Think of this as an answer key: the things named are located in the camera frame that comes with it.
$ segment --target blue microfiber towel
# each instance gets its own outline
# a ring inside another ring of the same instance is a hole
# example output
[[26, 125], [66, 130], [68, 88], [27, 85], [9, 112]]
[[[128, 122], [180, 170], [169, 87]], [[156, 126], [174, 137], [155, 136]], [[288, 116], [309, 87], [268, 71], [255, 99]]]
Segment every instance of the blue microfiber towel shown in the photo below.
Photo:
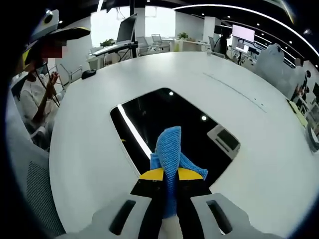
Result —
[[166, 206], [163, 218], [176, 215], [175, 176], [179, 167], [200, 174], [204, 180], [208, 171], [193, 164], [180, 151], [181, 127], [167, 128], [160, 134], [156, 143], [155, 153], [151, 154], [151, 170], [163, 168], [166, 180]]

